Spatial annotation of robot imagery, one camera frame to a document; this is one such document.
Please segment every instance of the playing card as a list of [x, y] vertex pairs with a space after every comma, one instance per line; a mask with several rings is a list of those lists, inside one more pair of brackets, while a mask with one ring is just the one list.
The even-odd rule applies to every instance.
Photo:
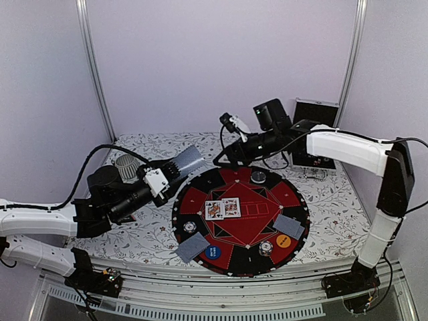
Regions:
[[228, 217], [241, 217], [241, 208], [239, 207], [239, 198], [222, 199], [225, 207], [225, 219]]
[[225, 208], [221, 201], [206, 201], [205, 202], [205, 219], [207, 221], [215, 221], [223, 219]]

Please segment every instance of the poker chip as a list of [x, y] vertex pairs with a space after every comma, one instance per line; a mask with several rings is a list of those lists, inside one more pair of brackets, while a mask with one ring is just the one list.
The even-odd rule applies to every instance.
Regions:
[[183, 225], [183, 229], [187, 233], [193, 233], [194, 231], [196, 231], [196, 224], [193, 222], [187, 222]]
[[256, 171], [251, 174], [251, 180], [256, 184], [263, 184], [266, 182], [266, 174], [261, 171]]
[[269, 241], [263, 241], [259, 245], [259, 254], [261, 256], [269, 256], [274, 249], [274, 245]]

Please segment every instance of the black cable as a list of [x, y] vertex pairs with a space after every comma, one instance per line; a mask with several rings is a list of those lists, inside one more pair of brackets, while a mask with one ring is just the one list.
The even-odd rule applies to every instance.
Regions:
[[251, 135], [250, 132], [244, 132], [242, 129], [240, 129], [239, 127], [236, 127], [236, 129], [238, 129], [239, 132], [241, 132], [244, 135]]
[[92, 311], [91, 307], [89, 306], [88, 299], [85, 298], [85, 297], [83, 297], [83, 295], [80, 293], [80, 291], [77, 289], [77, 287], [75, 287], [75, 285], [73, 284], [73, 282], [71, 282], [67, 278], [66, 278], [66, 281], [67, 281], [67, 283], [69, 283], [69, 285], [71, 285], [71, 287], [74, 289], [74, 291], [76, 291], [76, 293], [79, 295], [79, 297], [85, 303], [86, 313], [87, 313], [89, 319], [91, 319], [91, 321], [98, 321], [98, 319], [94, 315], [94, 312]]
[[288, 167], [288, 165], [290, 165], [289, 164], [289, 162], [288, 162], [288, 159], [287, 159], [287, 157], [285, 156], [285, 154], [284, 154], [284, 152], [281, 152], [281, 155], [282, 155], [282, 158], [285, 160], [285, 162], [286, 162], [286, 165], [284, 166], [284, 167], [278, 167], [277, 169], [275, 169], [275, 168], [273, 168], [273, 167], [270, 167], [267, 163], [266, 163], [266, 161], [263, 159], [262, 160], [262, 162], [263, 162], [263, 164], [268, 168], [268, 169], [271, 169], [271, 170], [273, 170], [273, 171], [280, 171], [280, 170], [282, 170], [282, 169], [286, 169], [287, 167]]
[[223, 125], [223, 126], [221, 127], [221, 130], [220, 130], [220, 144], [221, 144], [221, 150], [225, 150], [225, 144], [224, 144], [224, 142], [223, 142], [223, 131], [225, 130], [225, 127], [226, 127], [226, 125]]
[[83, 177], [85, 168], [88, 165], [90, 159], [95, 155], [96, 152], [98, 152], [99, 150], [101, 150], [103, 148], [116, 149], [116, 150], [119, 150], [121, 152], [125, 152], [125, 153], [139, 159], [140, 161], [144, 162], [148, 166], [151, 165], [150, 161], [147, 158], [144, 158], [143, 156], [141, 156], [141, 155], [137, 154], [136, 152], [133, 152], [127, 148], [116, 146], [116, 145], [111, 145], [111, 144], [102, 144], [102, 145], [94, 148], [89, 153], [89, 155], [86, 157], [86, 159], [82, 165], [82, 168], [80, 169], [80, 172], [78, 174], [78, 178], [76, 179], [76, 182], [74, 183], [73, 189], [72, 189], [71, 193], [68, 195], [67, 199], [63, 203], [56, 205], [56, 206], [53, 206], [53, 207], [50, 207], [50, 208], [46, 207], [46, 206], [32, 205], [32, 204], [9, 204], [9, 205], [1, 206], [0, 209], [41, 209], [43, 211], [56, 211], [58, 209], [62, 209], [72, 200], [74, 194], [76, 193], [76, 190], [78, 188], [80, 180]]
[[[262, 156], [262, 157], [259, 157], [259, 158], [244, 159], [244, 160], [242, 160], [242, 159], [237, 159], [237, 158], [233, 158], [233, 160], [238, 161], [238, 162], [255, 162], [255, 161], [264, 161], [265, 159], [271, 158], [271, 157], [273, 157], [273, 156], [275, 156], [275, 155], [279, 154], [280, 152], [284, 152], [288, 147], [290, 147], [291, 145], [293, 145], [295, 142], [297, 142], [297, 141], [298, 141], [298, 140], [300, 140], [301, 138], [303, 138], [303, 137], [305, 137], [305, 136], [308, 136], [309, 134], [312, 134], [312, 133], [314, 133], [314, 132], [338, 132], [338, 133], [341, 133], [341, 134], [347, 134], [347, 135], [351, 135], [351, 136], [359, 137], [359, 138], [362, 138], [362, 139], [365, 139], [365, 140], [369, 140], [369, 141], [371, 141], [371, 142], [379, 142], [379, 143], [381, 143], [381, 144], [394, 144], [394, 143], [396, 143], [396, 142], [409, 142], [409, 141], [414, 141], [414, 142], [419, 142], [420, 144], [422, 144], [422, 145], [424, 145], [425, 147], [427, 147], [427, 148], [428, 148], [428, 143], [426, 143], [425, 141], [421, 140], [420, 138], [415, 138], [415, 137], [398, 138], [398, 139], [395, 139], [395, 140], [378, 140], [378, 139], [374, 139], [374, 138], [371, 138], [371, 137], [368, 137], [368, 136], [365, 136], [365, 135], [357, 134], [357, 133], [355, 133], [355, 132], [349, 132], [349, 131], [347, 131], [347, 130], [336, 130], [336, 129], [315, 129], [315, 130], [310, 130], [310, 131], [307, 131], [307, 132], [305, 132], [305, 133], [301, 134], [300, 136], [298, 136], [297, 138], [293, 139], [291, 142], [289, 142], [287, 145], [285, 145], [285, 146], [284, 146], [284, 147], [282, 147], [281, 149], [279, 149], [279, 150], [277, 150], [276, 152], [273, 152], [273, 153], [271, 153], [271, 154], [269, 154], [269, 155]], [[221, 131], [220, 131], [221, 148], [224, 150], [224, 149], [225, 149], [225, 147], [224, 147], [224, 144], [223, 144], [223, 137], [222, 137], [222, 136], [223, 136], [223, 131], [221, 130]], [[422, 203], [422, 204], [420, 204], [420, 205], [418, 205], [418, 206], [415, 206], [415, 207], [413, 207], [413, 208], [411, 208], [411, 209], [407, 210], [407, 211], [405, 212], [405, 214], [409, 214], [409, 213], [411, 213], [411, 212], [413, 212], [413, 211], [416, 211], [416, 210], [418, 210], [418, 209], [420, 209], [420, 208], [422, 208], [422, 207], [424, 207], [424, 206], [427, 206], [427, 205], [428, 205], [428, 201], [426, 201], [426, 202], [424, 202], [424, 203]]]
[[386, 248], [384, 251], [383, 251], [383, 259], [388, 263], [388, 265], [389, 265], [389, 270], [390, 270], [390, 276], [389, 276], [389, 284], [388, 284], [388, 287], [387, 287], [387, 290], [386, 290], [386, 292], [385, 292], [385, 294], [383, 295], [383, 297], [374, 305], [374, 306], [371, 306], [370, 308], [368, 308], [367, 310], [365, 310], [365, 311], [357, 311], [357, 312], [354, 312], [354, 314], [364, 314], [364, 313], [367, 313], [367, 312], [369, 312], [369, 311], [371, 311], [371, 310], [374, 310], [375, 308], [377, 308], [386, 298], [387, 298], [387, 296], [388, 296], [388, 293], [389, 293], [389, 290], [391, 289], [391, 286], [393, 285], [393, 275], [394, 275], [394, 271], [393, 271], [393, 266], [392, 266], [392, 264], [390, 263], [390, 261], [387, 259], [387, 250], [388, 250], [388, 248]]
[[7, 268], [9, 268], [9, 269], [13, 269], [13, 268], [17, 265], [17, 263], [18, 263], [18, 262], [16, 262], [16, 261], [15, 261], [15, 263], [14, 263], [13, 265], [9, 265], [9, 264], [5, 263], [2, 259], [0, 259], [0, 262], [1, 262], [5, 267], [7, 267]]
[[347, 279], [345, 279], [344, 277], [342, 277], [340, 274], [337, 274], [337, 273], [335, 273], [335, 272], [330, 272], [330, 273], [327, 273], [322, 279], [321, 279], [321, 286], [323, 287], [323, 288], [325, 288], [326, 286], [325, 286], [325, 280], [326, 280], [326, 278], [327, 278], [327, 276], [329, 276], [330, 274], [333, 274], [333, 275], [335, 275], [335, 276], [337, 276], [339, 279], [341, 279], [343, 282], [345, 282], [345, 283], [348, 283], [348, 284], [355, 284], [355, 283], [357, 283], [357, 281], [348, 281]]

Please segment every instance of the round game table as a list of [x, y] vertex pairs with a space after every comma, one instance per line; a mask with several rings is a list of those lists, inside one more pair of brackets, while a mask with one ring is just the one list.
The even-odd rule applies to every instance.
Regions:
[[[205, 218], [206, 201], [235, 197], [241, 217]], [[278, 215], [300, 222], [304, 231], [299, 239], [274, 229]], [[179, 193], [172, 220], [179, 243], [200, 232], [211, 244], [194, 259], [197, 263], [220, 274], [247, 277], [288, 263], [303, 247], [310, 227], [308, 207], [297, 188], [259, 167], [216, 168], [195, 177]], [[267, 241], [272, 251], [262, 255], [260, 243]]]

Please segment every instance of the red felt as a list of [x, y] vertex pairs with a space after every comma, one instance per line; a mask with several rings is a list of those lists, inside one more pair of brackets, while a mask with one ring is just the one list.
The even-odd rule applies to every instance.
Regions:
[[278, 232], [272, 232], [272, 233], [263, 233], [263, 234], [259, 234], [257, 235], [257, 237], [252, 241], [253, 244], [257, 244], [261, 241], [264, 241], [265, 239], [270, 239], [272, 237], [272, 235], [279, 235]]
[[201, 257], [201, 259], [205, 260], [206, 262], [209, 262], [221, 269], [225, 269], [227, 270], [227, 268], [229, 267], [229, 262], [230, 262], [230, 258], [232, 256], [232, 251], [233, 251], [233, 246], [232, 244], [228, 244], [225, 242], [222, 242], [218, 239], [214, 239], [212, 238], [211, 235], [207, 235], [205, 236], [205, 239], [211, 244], [211, 245], [215, 245], [218, 246], [221, 250], [221, 255], [218, 259], [209, 259], [206, 255], [205, 252], [202, 252], [199, 256]]
[[271, 236], [269, 239], [267, 239], [269, 242], [271, 242], [274, 245], [274, 249], [272, 250], [272, 253], [270, 254], [270, 258], [274, 264], [280, 263], [283, 259], [288, 257], [296, 248], [298, 245], [298, 242], [291, 238], [292, 243], [289, 247], [280, 247], [276, 243], [276, 238], [280, 235], [280, 233], [275, 234]]
[[196, 214], [199, 211], [204, 211], [205, 199], [207, 194], [198, 189], [191, 187], [181, 202], [180, 214]]
[[207, 227], [210, 230], [210, 232], [214, 235], [214, 222], [213, 221], [205, 221], [205, 222], [206, 222]]
[[235, 184], [235, 181], [230, 182], [229, 184], [226, 184], [226, 185], [222, 185], [222, 186], [220, 186], [219, 188], [216, 188], [215, 190], [216, 190], [216, 191], [226, 191], [226, 190], [228, 190], [228, 189], [230, 188], [230, 186], [232, 186], [233, 184]]
[[223, 180], [228, 183], [235, 182], [236, 180], [240, 180], [242, 182], [249, 182], [251, 178], [251, 168], [243, 167], [240, 168], [237, 172], [231, 169], [221, 169], [220, 175], [223, 177]]
[[271, 189], [271, 193], [284, 207], [300, 206], [299, 199], [295, 192], [284, 182], [280, 182]]
[[219, 241], [229, 242], [240, 246], [246, 246], [245, 243], [241, 242], [239, 239], [233, 237], [233, 236], [222, 236], [222, 237], [216, 237]]
[[228, 197], [239, 197], [241, 217], [216, 221], [215, 224], [238, 239], [239, 244], [253, 245], [254, 239], [279, 214], [280, 206], [241, 183], [234, 184], [221, 196], [222, 199]]

